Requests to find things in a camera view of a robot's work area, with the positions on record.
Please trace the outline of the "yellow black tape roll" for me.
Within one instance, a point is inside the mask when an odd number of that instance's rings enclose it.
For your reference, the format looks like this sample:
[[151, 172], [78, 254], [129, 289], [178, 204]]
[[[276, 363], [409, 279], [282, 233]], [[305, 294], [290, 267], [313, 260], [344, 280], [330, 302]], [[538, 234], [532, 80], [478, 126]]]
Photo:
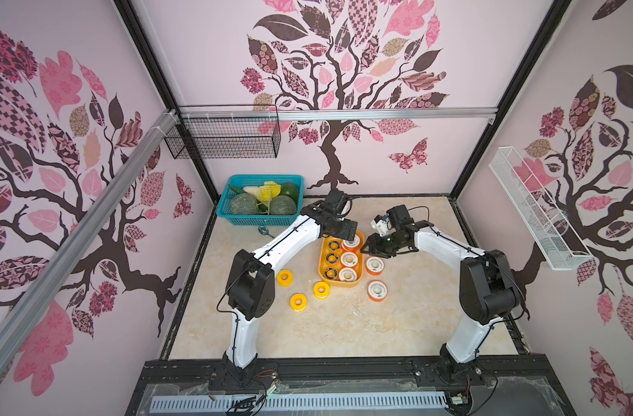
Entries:
[[338, 270], [336, 268], [328, 267], [324, 270], [323, 276], [327, 280], [337, 280], [338, 279]]
[[330, 239], [327, 244], [328, 253], [339, 253], [342, 251], [342, 241], [339, 239]]
[[335, 253], [330, 253], [326, 256], [325, 261], [328, 265], [335, 265], [339, 261], [339, 256]]

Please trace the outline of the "orange white sealing tape roll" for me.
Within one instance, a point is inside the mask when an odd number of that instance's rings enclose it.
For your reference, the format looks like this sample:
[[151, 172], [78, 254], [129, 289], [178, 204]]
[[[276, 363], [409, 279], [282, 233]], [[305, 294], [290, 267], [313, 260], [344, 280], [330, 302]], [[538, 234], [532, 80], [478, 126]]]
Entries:
[[340, 263], [344, 268], [356, 268], [359, 265], [359, 258], [356, 253], [351, 251], [345, 251], [340, 257]]
[[338, 278], [342, 282], [353, 283], [358, 280], [358, 274], [355, 269], [344, 267], [339, 271]]
[[385, 263], [381, 258], [369, 257], [365, 263], [366, 271], [370, 276], [377, 277], [385, 270]]
[[373, 302], [382, 302], [387, 298], [388, 288], [382, 281], [373, 280], [368, 284], [368, 298]]
[[342, 241], [342, 249], [344, 251], [356, 252], [361, 246], [361, 240], [356, 237], [353, 240], [344, 240]]

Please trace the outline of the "yellow plastic storage box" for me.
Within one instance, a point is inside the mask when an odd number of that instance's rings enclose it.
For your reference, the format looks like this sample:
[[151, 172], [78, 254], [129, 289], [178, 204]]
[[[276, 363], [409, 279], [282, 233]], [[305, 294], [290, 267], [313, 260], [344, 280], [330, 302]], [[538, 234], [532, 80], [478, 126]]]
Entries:
[[334, 237], [325, 237], [325, 239], [323, 239], [322, 242], [322, 247], [321, 247], [321, 253], [319, 256], [319, 262], [318, 262], [318, 273], [319, 273], [319, 277], [321, 277], [321, 279], [323, 279], [324, 282], [326, 282], [327, 284], [330, 284], [332, 286], [340, 286], [340, 287], [346, 287], [346, 288], [352, 288], [354, 286], [356, 286], [357, 284], [359, 284], [359, 282], [361, 282], [363, 276], [364, 276], [364, 271], [365, 271], [365, 262], [364, 262], [364, 258], [363, 258], [363, 254], [361, 254], [361, 248], [363, 246], [364, 243], [364, 237], [362, 235], [361, 232], [356, 232], [356, 237], [358, 237], [358, 239], [361, 240], [361, 246], [359, 247], [359, 249], [355, 252], [359, 258], [359, 265], [356, 266], [356, 268], [354, 268], [358, 274], [358, 280], [356, 282], [353, 283], [346, 283], [346, 282], [342, 282], [339, 279], [337, 280], [327, 280], [324, 276], [323, 276], [323, 272], [326, 268], [328, 267], [332, 267], [332, 268], [336, 268], [338, 270], [338, 274], [339, 271], [344, 268], [341, 263], [340, 263], [340, 257], [342, 256], [342, 253], [344, 253], [345, 251], [342, 250], [339, 253], [335, 253], [337, 254], [337, 256], [339, 256], [339, 261], [338, 263], [336, 263], [335, 265], [328, 265], [325, 261], [326, 256], [329, 254], [328, 250], [327, 250], [327, 244], [328, 241], [330, 239], [334, 239]]

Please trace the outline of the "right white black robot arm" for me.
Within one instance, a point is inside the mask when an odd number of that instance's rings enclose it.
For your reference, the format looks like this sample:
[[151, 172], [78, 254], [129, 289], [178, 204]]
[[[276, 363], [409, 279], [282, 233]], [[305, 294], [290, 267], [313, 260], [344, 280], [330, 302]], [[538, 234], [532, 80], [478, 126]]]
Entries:
[[377, 258], [425, 252], [459, 274], [463, 315], [439, 351], [437, 374], [448, 385], [462, 383], [493, 330], [524, 301], [503, 251], [472, 247], [440, 231], [428, 220], [414, 220], [406, 206], [395, 206], [371, 222], [375, 232], [362, 252]]

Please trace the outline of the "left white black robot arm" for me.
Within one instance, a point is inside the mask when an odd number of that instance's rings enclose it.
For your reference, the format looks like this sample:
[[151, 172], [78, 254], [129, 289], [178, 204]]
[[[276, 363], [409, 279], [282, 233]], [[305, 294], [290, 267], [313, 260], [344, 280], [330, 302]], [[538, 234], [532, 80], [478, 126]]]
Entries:
[[233, 258], [221, 299], [231, 315], [231, 341], [223, 355], [224, 369], [233, 380], [246, 384], [254, 378], [260, 318], [276, 298], [276, 275], [293, 256], [322, 237], [351, 240], [357, 223], [347, 216], [354, 197], [332, 190], [302, 208], [294, 222], [271, 242], [255, 251], [241, 250]]

